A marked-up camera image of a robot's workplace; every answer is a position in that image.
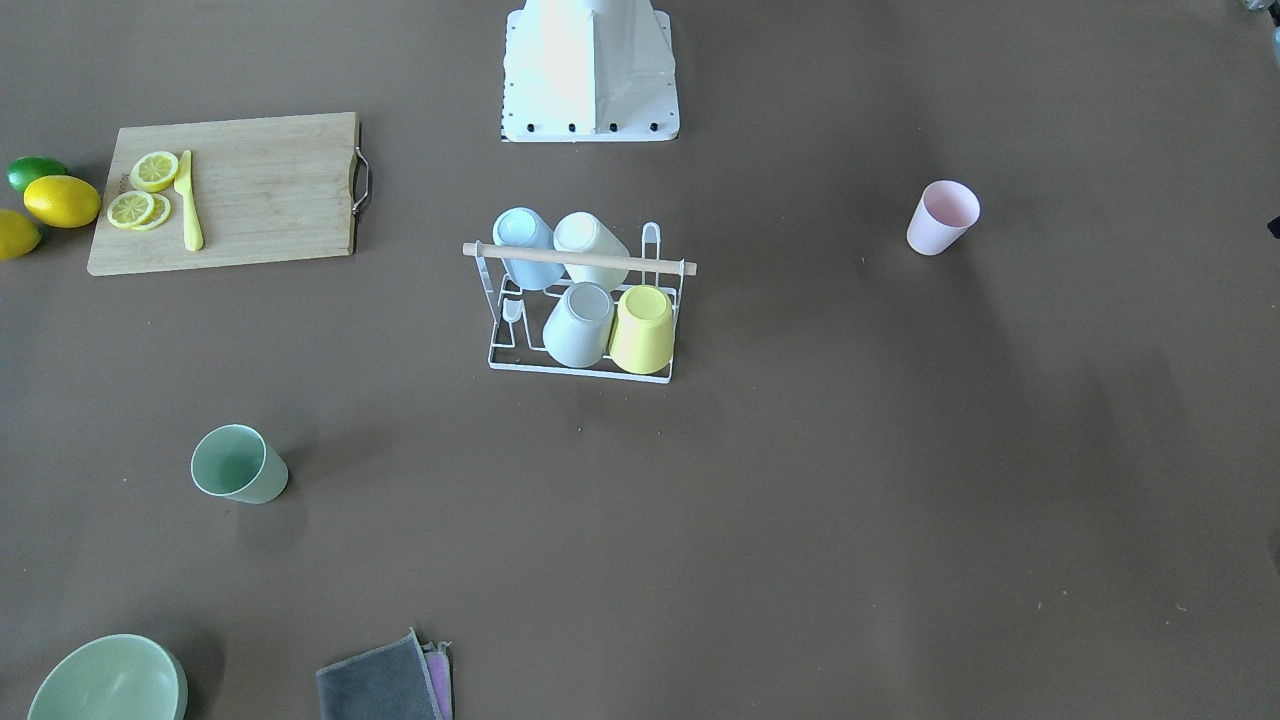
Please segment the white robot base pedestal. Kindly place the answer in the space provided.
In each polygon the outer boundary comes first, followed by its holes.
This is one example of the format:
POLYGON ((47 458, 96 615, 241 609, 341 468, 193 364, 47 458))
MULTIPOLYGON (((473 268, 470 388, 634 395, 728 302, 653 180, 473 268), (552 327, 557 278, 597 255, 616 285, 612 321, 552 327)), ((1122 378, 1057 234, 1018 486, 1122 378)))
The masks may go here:
POLYGON ((507 15, 503 69, 506 142, 678 137, 671 18, 649 1, 527 1, 507 15))

